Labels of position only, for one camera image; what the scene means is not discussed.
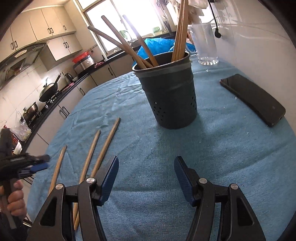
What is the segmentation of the person's left hand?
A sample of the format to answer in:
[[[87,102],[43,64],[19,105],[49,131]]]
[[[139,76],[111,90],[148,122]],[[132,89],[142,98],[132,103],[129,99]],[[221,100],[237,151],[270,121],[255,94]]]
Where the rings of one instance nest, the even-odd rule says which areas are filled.
[[[8,197],[7,209],[12,216],[24,219],[27,215],[27,208],[24,201],[23,183],[18,180],[14,183],[15,191],[12,192]]]

